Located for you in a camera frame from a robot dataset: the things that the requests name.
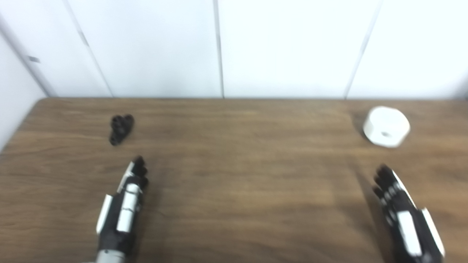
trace robotic hand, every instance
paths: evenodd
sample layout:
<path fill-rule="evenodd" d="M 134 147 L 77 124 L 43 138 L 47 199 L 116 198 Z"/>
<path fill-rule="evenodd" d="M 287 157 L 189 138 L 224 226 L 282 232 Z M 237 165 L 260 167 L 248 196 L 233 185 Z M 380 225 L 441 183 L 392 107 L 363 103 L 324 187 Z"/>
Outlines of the robotic hand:
<path fill-rule="evenodd" d="M 417 209 L 396 173 L 383 165 L 375 177 L 374 192 L 395 244 L 399 263 L 442 263 L 445 256 L 431 215 L 426 208 Z"/>
<path fill-rule="evenodd" d="M 135 222 L 148 184 L 141 156 L 133 160 L 113 196 L 106 195 L 97 221 L 99 248 L 96 263 L 123 263 L 135 243 Z"/>

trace wooden table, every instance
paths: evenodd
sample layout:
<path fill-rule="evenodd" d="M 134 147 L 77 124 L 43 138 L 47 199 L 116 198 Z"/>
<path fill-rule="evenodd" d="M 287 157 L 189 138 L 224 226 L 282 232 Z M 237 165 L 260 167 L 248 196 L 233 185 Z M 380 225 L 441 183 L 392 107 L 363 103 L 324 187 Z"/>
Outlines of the wooden table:
<path fill-rule="evenodd" d="M 397 149 L 360 133 L 377 105 L 411 123 Z M 136 124 L 113 147 L 124 113 Z M 93 261 L 104 195 L 138 154 L 138 263 L 388 262 L 381 163 L 431 211 L 446 262 L 468 261 L 467 102 L 53 98 L 0 156 L 0 262 Z"/>

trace white cup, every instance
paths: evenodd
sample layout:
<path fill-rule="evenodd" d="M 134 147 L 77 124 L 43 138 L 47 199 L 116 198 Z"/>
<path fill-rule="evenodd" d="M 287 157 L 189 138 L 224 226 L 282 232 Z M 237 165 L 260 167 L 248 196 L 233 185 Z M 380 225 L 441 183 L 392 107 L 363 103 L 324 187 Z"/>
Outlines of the white cup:
<path fill-rule="evenodd" d="M 375 145 L 398 147 L 410 132 L 410 123 L 401 111 L 385 106 L 372 108 L 364 122 L 364 134 Z"/>

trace white wall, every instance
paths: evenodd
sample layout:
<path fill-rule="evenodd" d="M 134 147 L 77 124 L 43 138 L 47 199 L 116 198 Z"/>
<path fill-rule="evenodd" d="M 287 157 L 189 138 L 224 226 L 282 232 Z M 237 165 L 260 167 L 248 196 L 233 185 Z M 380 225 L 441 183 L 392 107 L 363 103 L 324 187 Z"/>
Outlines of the white wall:
<path fill-rule="evenodd" d="M 0 0 L 52 95 L 88 97 L 462 98 L 467 14 L 466 0 Z"/>
<path fill-rule="evenodd" d="M 0 0 L 4 30 L 46 79 L 52 95 L 109 97 L 111 93 L 62 0 Z"/>
<path fill-rule="evenodd" d="M 379 0 L 219 0 L 226 97 L 344 98 Z"/>
<path fill-rule="evenodd" d="M 452 99 L 467 90 L 468 1 L 384 1 L 349 98 Z"/>
<path fill-rule="evenodd" d="M 112 93 L 221 97 L 213 0 L 69 0 Z"/>
<path fill-rule="evenodd" d="M 45 94 L 0 34 L 0 151 Z"/>

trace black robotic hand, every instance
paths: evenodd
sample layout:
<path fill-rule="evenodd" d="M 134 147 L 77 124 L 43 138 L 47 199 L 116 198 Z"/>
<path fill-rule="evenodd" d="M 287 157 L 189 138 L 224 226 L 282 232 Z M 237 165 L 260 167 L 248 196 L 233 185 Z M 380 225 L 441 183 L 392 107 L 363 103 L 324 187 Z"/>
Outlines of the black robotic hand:
<path fill-rule="evenodd" d="M 394 240 L 398 263 L 441 263 L 445 255 L 431 215 L 417 209 L 395 172 L 382 165 L 375 177 L 374 192 L 380 200 Z"/>

